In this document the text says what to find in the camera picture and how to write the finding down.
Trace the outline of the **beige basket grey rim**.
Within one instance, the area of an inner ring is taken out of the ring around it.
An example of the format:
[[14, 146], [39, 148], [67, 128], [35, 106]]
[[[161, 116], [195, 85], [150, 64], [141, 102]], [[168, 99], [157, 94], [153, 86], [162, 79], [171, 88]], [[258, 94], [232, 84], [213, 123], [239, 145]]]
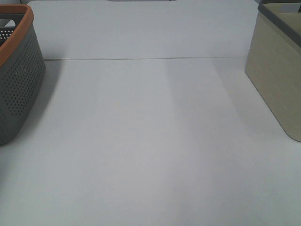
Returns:
[[262, 0], [245, 73], [293, 140], [301, 140], [301, 2]]

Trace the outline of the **grey perforated basket orange rim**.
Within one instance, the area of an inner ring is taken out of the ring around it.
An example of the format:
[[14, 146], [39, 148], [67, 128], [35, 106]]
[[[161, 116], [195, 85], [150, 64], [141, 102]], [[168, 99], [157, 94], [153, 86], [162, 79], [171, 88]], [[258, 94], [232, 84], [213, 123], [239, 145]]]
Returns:
[[6, 145], [16, 138], [31, 112], [46, 67], [32, 8], [2, 4], [0, 17], [15, 23], [0, 29], [0, 144]]

